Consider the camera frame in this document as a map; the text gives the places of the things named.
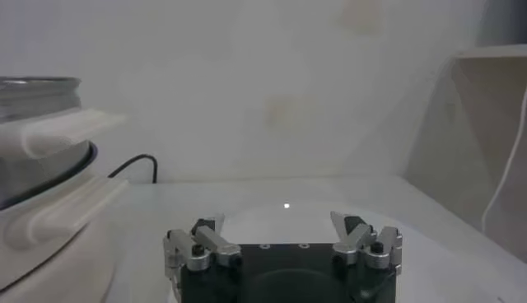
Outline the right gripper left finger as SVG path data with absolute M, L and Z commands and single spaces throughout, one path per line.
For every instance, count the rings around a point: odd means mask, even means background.
M 163 239 L 165 274 L 180 275 L 183 268 L 201 273 L 214 264 L 238 270 L 242 248 L 221 236 L 224 219 L 223 215 L 199 218 L 190 231 L 168 230 Z

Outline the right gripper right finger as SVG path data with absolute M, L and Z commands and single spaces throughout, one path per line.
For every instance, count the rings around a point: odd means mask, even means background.
M 373 270 L 402 271 L 403 235 L 398 228 L 385 226 L 378 233 L 359 216 L 331 211 L 330 218 L 339 238 L 333 254 L 347 266 L 362 262 Z

